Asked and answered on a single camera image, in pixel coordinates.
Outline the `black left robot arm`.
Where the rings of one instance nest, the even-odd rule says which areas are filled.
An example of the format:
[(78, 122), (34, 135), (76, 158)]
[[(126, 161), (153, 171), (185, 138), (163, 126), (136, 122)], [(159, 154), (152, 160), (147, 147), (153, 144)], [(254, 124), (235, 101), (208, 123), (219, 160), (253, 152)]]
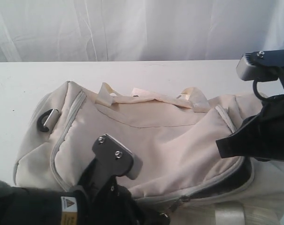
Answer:
[(109, 166), (93, 160), (67, 192), (0, 181), (0, 225), (170, 224), (166, 213), (139, 207), (116, 176)]

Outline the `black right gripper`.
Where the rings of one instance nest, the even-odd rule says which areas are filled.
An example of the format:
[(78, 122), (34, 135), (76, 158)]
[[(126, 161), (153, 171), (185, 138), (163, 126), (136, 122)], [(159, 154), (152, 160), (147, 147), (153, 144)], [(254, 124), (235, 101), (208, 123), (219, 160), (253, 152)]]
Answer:
[(269, 97), (262, 105), (260, 117), (246, 118), (233, 134), (216, 140), (221, 158), (284, 162), (284, 95)]

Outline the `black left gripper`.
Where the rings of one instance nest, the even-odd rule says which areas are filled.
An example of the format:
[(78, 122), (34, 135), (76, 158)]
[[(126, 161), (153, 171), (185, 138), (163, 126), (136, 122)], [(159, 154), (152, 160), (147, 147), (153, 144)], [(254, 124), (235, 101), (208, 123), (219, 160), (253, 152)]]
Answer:
[(116, 178), (129, 174), (133, 160), (121, 163), (94, 159), (83, 172), (79, 185), (83, 199), (78, 212), (80, 225), (168, 225), (166, 213), (138, 206), (129, 190)]

